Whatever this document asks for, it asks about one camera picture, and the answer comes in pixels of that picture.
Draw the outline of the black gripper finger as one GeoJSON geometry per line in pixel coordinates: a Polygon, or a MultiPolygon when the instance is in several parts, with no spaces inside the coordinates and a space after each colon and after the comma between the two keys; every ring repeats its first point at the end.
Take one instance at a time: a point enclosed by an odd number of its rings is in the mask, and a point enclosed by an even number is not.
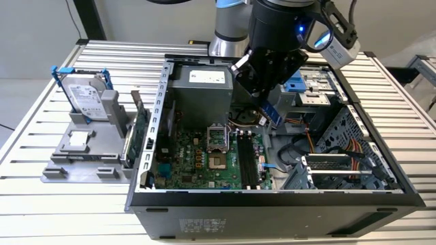
{"type": "Polygon", "coordinates": [[[230,66],[235,81],[254,99],[265,99],[263,70],[263,49],[246,49],[242,57],[230,66]]]}
{"type": "Polygon", "coordinates": [[[307,55],[299,49],[267,53],[261,67],[261,99],[267,98],[269,91],[289,79],[306,60],[307,55]]]}

